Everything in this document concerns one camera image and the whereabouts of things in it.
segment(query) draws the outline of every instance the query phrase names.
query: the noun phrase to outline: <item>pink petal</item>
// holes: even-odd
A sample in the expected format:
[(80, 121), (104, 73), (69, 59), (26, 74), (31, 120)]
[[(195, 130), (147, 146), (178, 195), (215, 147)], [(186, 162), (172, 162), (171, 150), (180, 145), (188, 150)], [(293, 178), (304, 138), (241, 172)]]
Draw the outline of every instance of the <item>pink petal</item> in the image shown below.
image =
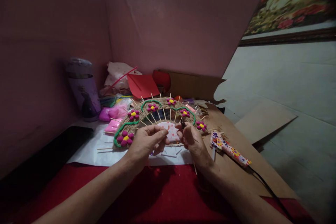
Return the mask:
[(121, 147), (124, 147), (124, 146), (126, 146), (126, 144), (127, 144), (127, 141), (123, 140), (120, 145), (121, 145)]

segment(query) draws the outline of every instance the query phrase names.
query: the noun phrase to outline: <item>person's right hand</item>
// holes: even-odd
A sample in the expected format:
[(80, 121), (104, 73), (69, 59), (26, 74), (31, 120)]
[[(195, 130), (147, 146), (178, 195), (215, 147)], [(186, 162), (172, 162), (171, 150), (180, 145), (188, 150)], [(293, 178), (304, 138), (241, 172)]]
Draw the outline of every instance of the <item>person's right hand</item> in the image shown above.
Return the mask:
[(188, 149), (191, 156), (199, 169), (209, 169), (214, 165), (210, 154), (202, 139), (201, 133), (189, 122), (186, 122), (186, 127), (182, 131), (181, 123), (176, 124), (178, 129), (177, 135), (184, 147)]

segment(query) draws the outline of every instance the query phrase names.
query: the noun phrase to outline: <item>wooden frame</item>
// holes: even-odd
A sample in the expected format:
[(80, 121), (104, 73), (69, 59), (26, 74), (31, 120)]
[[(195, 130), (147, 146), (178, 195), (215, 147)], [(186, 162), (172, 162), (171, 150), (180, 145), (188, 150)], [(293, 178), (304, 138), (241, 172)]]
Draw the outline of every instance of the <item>wooden frame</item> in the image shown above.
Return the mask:
[(239, 47), (336, 41), (336, 27), (241, 40)]

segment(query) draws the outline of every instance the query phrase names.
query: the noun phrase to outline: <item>painting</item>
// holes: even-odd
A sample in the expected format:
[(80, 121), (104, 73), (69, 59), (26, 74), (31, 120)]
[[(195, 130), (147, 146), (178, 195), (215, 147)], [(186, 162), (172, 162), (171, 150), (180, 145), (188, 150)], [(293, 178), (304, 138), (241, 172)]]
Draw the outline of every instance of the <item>painting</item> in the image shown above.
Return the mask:
[[(321, 35), (319, 35), (320, 38), (326, 38), (325, 33), (328, 32), (330, 38), (335, 39), (335, 29), (330, 29), (335, 27), (334, 17), (335, 6), (332, 0), (261, 0), (244, 36), (246, 36), (245, 39), (251, 36), (251, 39), (258, 41), (255, 38), (266, 36), (275, 38), (274, 35), (282, 35), (281, 40), (286, 38), (295, 40), (297, 35), (303, 35), (304, 40), (309, 36), (316, 37), (317, 34)], [(312, 26), (317, 32), (309, 35)], [(291, 32), (296, 35), (283, 35)], [(242, 40), (242, 43), (246, 44), (249, 41), (251, 40)]]

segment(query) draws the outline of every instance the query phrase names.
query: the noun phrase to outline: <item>black wire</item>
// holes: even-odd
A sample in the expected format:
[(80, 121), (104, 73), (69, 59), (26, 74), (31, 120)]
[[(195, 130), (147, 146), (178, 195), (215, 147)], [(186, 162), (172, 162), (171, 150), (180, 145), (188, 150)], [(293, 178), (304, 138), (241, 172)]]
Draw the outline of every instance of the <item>black wire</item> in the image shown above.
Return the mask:
[(278, 205), (280, 206), (280, 208), (285, 212), (285, 214), (288, 216), (288, 219), (294, 223), (294, 219), (293, 217), (290, 215), (290, 213), (287, 211), (287, 209), (285, 208), (285, 206), (282, 204), (282, 202), (280, 201), (280, 199), (275, 195), (275, 193), (272, 191), (272, 189), (268, 186), (268, 184), (265, 182), (265, 180), (255, 171), (252, 169), (251, 166), (249, 166), (249, 168), (258, 175), (258, 177), (261, 179), (261, 181), (264, 183), (266, 189), (269, 191), (269, 193), (272, 195), (272, 197), (277, 201)]

